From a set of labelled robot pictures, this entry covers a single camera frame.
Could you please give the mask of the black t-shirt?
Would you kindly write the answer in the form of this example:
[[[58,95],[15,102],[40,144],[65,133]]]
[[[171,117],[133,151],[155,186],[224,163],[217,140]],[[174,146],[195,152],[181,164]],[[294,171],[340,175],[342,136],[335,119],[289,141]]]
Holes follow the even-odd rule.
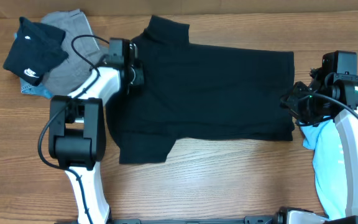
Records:
[[[192,44],[188,24],[158,16],[133,41],[144,84],[106,105],[120,163],[165,162],[182,138],[293,139],[280,106],[294,82],[292,52]]]

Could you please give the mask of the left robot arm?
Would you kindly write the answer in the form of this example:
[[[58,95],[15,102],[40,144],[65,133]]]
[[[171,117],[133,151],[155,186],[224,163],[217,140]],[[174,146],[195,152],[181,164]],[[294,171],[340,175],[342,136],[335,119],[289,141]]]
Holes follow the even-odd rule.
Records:
[[[90,63],[90,76],[67,96],[50,101],[50,118],[40,136],[48,135],[54,166],[68,176],[78,208],[76,223],[112,223],[101,177],[106,150],[105,104],[133,86],[144,84],[135,43],[112,38],[108,52]]]

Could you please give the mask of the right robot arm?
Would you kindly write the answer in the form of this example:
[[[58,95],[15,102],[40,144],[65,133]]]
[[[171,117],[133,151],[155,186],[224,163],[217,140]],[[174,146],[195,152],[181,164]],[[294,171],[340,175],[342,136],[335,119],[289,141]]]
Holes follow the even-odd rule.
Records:
[[[309,85],[296,82],[280,99],[299,126],[333,120],[339,134],[346,171],[347,201],[343,218],[282,207],[272,223],[358,223],[358,75],[357,54],[335,51],[323,55],[322,66],[310,71]]]

